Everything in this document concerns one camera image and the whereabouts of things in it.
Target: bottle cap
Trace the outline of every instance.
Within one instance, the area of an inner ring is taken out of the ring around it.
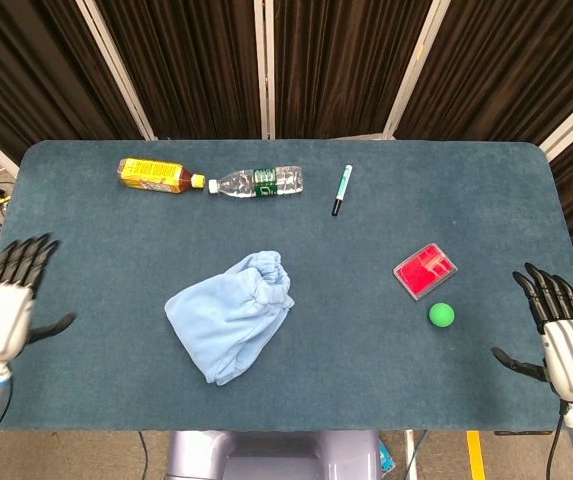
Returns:
[[[217,186],[217,180],[209,180],[208,181],[208,191],[210,193],[219,192],[219,187]]]
[[[193,175],[190,177],[190,184],[193,188],[204,188],[204,184],[206,183],[206,177],[203,175]]]

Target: plastic water bottle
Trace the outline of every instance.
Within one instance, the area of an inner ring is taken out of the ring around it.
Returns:
[[[231,173],[221,180],[209,180],[210,193],[249,198],[299,193],[304,189],[301,167],[260,168]]]

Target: white bottle cap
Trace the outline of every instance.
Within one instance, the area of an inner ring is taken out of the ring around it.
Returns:
[[[208,181],[208,191],[210,193],[219,192],[219,187],[217,186],[217,180],[209,180]]]

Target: marker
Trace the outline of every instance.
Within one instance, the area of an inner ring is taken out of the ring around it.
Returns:
[[[348,185],[348,179],[350,178],[350,172],[352,171],[352,165],[346,165],[344,168],[344,174],[342,175],[342,179],[339,181],[337,196],[335,197],[335,203],[333,204],[333,217],[337,216],[339,213],[339,207],[342,206],[342,200],[344,200],[344,194],[346,193],[346,185]]]

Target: light blue cloth bag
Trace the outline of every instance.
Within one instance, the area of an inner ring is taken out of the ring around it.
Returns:
[[[208,383],[244,373],[295,304],[277,252],[253,253],[226,272],[182,290],[164,310]]]

